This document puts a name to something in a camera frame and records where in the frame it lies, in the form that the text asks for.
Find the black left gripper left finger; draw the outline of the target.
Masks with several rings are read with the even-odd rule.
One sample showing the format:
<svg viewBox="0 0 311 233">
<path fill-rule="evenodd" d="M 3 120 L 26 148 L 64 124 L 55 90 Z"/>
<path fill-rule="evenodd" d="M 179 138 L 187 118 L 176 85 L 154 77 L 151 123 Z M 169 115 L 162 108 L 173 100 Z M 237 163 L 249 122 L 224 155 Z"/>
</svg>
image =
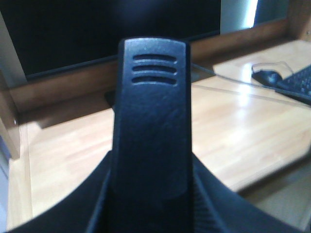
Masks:
<svg viewBox="0 0 311 233">
<path fill-rule="evenodd" d="M 9 230 L 10 233 L 107 233 L 107 190 L 111 152 L 92 173 L 55 206 Z"/>
</svg>

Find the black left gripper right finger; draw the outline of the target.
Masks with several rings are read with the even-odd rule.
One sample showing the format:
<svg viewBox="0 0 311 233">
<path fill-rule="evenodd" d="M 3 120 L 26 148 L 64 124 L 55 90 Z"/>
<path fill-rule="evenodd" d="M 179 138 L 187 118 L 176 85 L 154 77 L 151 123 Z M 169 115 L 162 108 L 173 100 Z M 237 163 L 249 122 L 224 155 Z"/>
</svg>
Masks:
<svg viewBox="0 0 311 233">
<path fill-rule="evenodd" d="M 195 233 L 300 233 L 226 187 L 193 154 Z"/>
</svg>

